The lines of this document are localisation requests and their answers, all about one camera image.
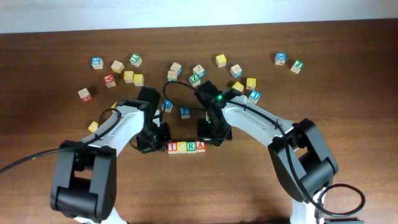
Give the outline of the green R block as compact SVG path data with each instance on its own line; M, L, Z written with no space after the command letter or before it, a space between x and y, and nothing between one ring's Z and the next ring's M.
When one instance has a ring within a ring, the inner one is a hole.
M187 154L196 153L196 142L187 142Z

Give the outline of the yellow C block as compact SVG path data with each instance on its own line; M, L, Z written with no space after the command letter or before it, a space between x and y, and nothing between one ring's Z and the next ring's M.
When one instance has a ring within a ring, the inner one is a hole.
M187 152L187 143L186 142L178 142L177 143L177 152L179 154L185 154Z

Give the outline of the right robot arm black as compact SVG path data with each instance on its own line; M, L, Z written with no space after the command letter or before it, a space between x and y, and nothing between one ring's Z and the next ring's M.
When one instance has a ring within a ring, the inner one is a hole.
M220 146L239 128L269 150L277 178L292 197L291 223L325 223L324 196L338 164L313 121L282 119L251 103L240 91L222 92L207 81L195 90L206 109L198 122L201 141Z

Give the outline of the red A block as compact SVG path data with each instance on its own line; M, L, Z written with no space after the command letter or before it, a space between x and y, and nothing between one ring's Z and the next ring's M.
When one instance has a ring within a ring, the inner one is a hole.
M195 149L196 149L196 152L197 152L197 153L199 153L199 152L205 152L205 151L206 151L206 144L205 144L205 142L202 142L202 141L195 141Z

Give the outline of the red I block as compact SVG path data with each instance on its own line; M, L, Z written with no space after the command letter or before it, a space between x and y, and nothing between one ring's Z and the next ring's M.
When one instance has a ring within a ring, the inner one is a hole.
M178 153L177 143L176 142L168 142L167 143L167 152L169 154L177 154Z

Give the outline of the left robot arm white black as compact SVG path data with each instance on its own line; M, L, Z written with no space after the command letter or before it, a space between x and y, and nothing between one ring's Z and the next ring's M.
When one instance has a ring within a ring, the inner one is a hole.
M143 87L136 99L120 100L111 117L79 142L64 141L57 155L50 207L80 223L124 223L114 206L117 156L136 139L143 153L163 151L170 129L157 106L160 93Z

